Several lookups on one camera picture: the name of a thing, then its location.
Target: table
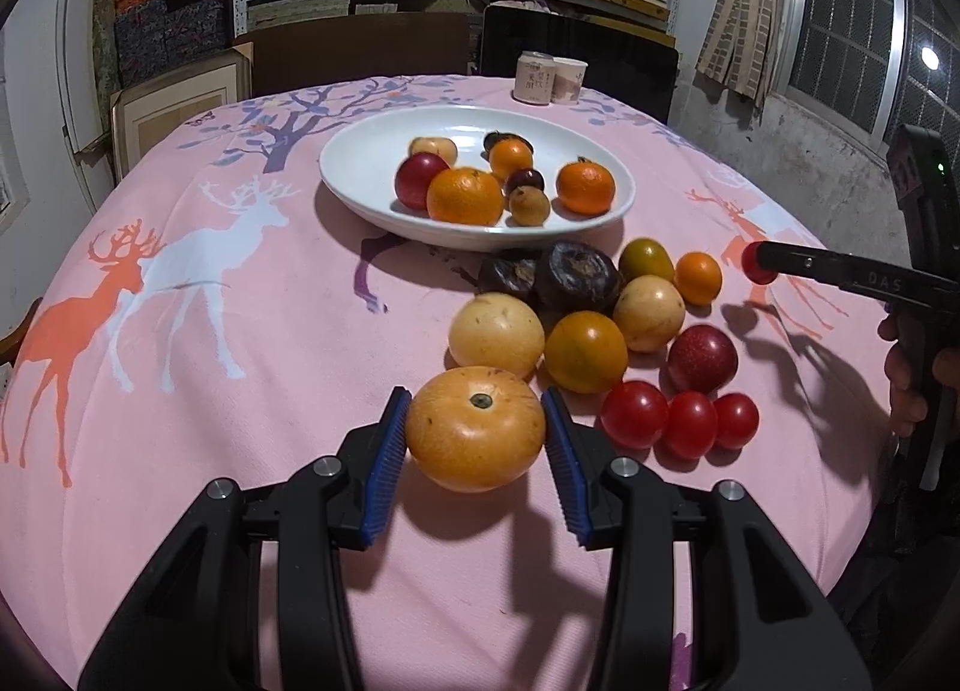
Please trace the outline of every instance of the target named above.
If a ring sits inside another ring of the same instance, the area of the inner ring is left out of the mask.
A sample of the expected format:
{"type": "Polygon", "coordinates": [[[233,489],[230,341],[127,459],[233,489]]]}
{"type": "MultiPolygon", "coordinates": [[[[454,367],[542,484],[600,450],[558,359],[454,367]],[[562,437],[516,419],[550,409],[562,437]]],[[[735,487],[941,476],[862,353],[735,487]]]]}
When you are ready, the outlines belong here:
{"type": "MultiPolygon", "coordinates": [[[[733,336],[730,389],[757,400],[760,435],[740,456],[684,466],[654,451],[646,464],[697,488],[740,480],[833,586],[866,528],[886,440],[880,305],[793,278],[752,286],[738,271],[747,242],[817,244],[783,208],[605,95],[534,107],[510,85],[367,79],[216,109],[152,149],[80,235],[21,354],[0,449],[0,590],[69,683],[206,482],[285,480],[376,419],[392,386],[416,391],[445,367],[479,257],[368,226],[317,163],[341,125],[421,103],[528,113],[608,146],[637,175],[637,203],[592,236],[597,247],[653,236],[674,256],[722,257],[707,318],[733,336]]],[[[656,381],[658,366],[635,357],[630,376],[656,381]]],[[[598,400],[570,406],[592,422],[598,400]]],[[[583,686],[608,555],[563,528],[545,456],[482,496],[446,493],[408,465],[387,533],[343,563],[370,691],[583,686]]],[[[685,595],[676,622],[683,688],[685,595]]]]}

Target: orange deer print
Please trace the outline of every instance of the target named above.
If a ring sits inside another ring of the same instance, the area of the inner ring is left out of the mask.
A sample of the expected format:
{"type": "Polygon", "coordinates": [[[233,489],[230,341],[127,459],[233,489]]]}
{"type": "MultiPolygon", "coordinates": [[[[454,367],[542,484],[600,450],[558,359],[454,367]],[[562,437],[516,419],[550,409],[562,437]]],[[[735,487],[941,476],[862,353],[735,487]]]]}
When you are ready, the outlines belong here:
{"type": "MultiPolygon", "coordinates": [[[[27,465],[27,436],[30,432],[30,421],[34,416],[37,404],[40,403],[40,396],[47,389],[47,386],[56,379],[56,430],[58,431],[56,466],[61,471],[64,488],[70,488],[73,485],[70,475],[67,473],[66,454],[64,452],[70,374],[77,357],[90,346],[97,330],[113,314],[117,298],[119,298],[122,290],[136,293],[143,287],[140,260],[152,258],[163,248],[160,238],[152,230],[141,242],[138,242],[142,226],[143,221],[138,220],[131,226],[119,228],[110,237],[110,248],[106,255],[98,253],[96,247],[97,241],[103,233],[94,237],[86,254],[90,261],[100,265],[101,271],[104,271],[107,276],[104,276],[93,295],[64,298],[64,300],[47,307],[35,319],[34,325],[27,333],[17,357],[17,372],[14,372],[14,381],[16,381],[19,367],[23,363],[39,363],[42,360],[47,362],[43,376],[40,378],[40,385],[37,386],[37,391],[35,391],[34,398],[30,403],[30,410],[27,413],[23,441],[20,444],[20,467],[25,468],[27,465]]],[[[6,400],[3,407],[0,408],[2,410],[2,413],[0,413],[0,456],[3,456],[4,464],[10,461],[4,429],[8,405],[10,405],[10,400],[6,400]]]]}
{"type": "MultiPolygon", "coordinates": [[[[745,216],[744,210],[736,204],[726,201],[721,197],[709,197],[701,196],[697,191],[688,191],[686,194],[691,201],[696,201],[698,203],[715,203],[720,206],[724,212],[726,212],[727,217],[730,218],[731,222],[740,229],[741,235],[734,236],[731,239],[731,242],[724,248],[724,251],[720,254],[721,259],[728,266],[736,266],[738,269],[743,271],[743,266],[740,264],[740,256],[743,254],[743,248],[747,247],[750,242],[768,242],[769,238],[766,233],[763,231],[760,226],[757,226],[757,223],[752,223],[745,216]]],[[[816,308],[813,305],[813,301],[810,296],[813,298],[819,298],[823,301],[824,304],[827,304],[830,309],[833,309],[837,314],[843,314],[844,317],[849,317],[846,312],[844,312],[840,307],[836,306],[829,298],[826,298],[822,293],[819,292],[811,283],[807,280],[800,279],[800,277],[792,277],[784,275],[784,279],[789,283],[790,287],[796,293],[797,298],[800,299],[800,302],[803,303],[810,312],[813,313],[813,317],[816,317],[817,322],[823,327],[824,331],[832,331],[833,326],[820,317],[820,314],[817,312],[816,308]]],[[[757,307],[758,312],[766,317],[768,322],[774,327],[776,333],[781,336],[781,338],[787,343],[790,343],[789,334],[784,327],[783,319],[789,320],[793,323],[800,331],[807,334],[810,338],[814,338],[819,341],[823,338],[823,334],[819,331],[813,330],[813,328],[808,328],[803,325],[802,322],[799,322],[794,317],[790,317],[790,314],[786,310],[774,303],[773,298],[771,297],[771,288],[770,285],[753,285],[750,290],[750,303],[757,307]]]]}

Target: hand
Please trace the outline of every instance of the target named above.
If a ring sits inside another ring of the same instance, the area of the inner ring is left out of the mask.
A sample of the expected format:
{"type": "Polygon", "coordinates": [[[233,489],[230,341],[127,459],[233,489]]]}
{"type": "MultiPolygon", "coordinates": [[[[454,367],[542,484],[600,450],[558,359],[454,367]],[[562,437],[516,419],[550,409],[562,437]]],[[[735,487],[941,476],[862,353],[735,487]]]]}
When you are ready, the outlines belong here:
{"type": "MultiPolygon", "coordinates": [[[[896,341],[896,319],[887,317],[880,323],[877,333],[882,340],[896,341]]],[[[890,348],[883,371],[890,380],[890,430],[898,437],[909,437],[917,423],[926,417],[926,401],[910,389],[913,375],[899,344],[890,348]]],[[[960,349],[941,350],[933,362],[933,376],[947,387],[960,389],[960,349]]]]}

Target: curtain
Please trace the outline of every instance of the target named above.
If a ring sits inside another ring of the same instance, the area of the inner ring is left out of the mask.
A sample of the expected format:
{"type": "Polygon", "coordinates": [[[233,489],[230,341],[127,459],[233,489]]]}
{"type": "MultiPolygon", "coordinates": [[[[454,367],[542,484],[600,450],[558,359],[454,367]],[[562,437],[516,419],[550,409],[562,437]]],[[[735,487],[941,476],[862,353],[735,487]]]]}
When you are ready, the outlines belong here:
{"type": "Polygon", "coordinates": [[[717,0],[697,71],[750,98],[770,92],[781,0],[717,0]]]}

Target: paper cup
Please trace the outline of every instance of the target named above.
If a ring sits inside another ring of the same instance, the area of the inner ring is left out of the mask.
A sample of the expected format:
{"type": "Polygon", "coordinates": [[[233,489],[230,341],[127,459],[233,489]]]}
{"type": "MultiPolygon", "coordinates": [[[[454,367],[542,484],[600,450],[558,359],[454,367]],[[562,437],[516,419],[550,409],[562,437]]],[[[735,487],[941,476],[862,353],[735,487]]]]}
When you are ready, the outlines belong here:
{"type": "Polygon", "coordinates": [[[572,57],[555,57],[553,62],[557,67],[557,74],[553,79],[553,93],[550,95],[550,100],[553,103],[577,103],[580,88],[584,84],[587,64],[583,60],[574,60],[572,57]]]}

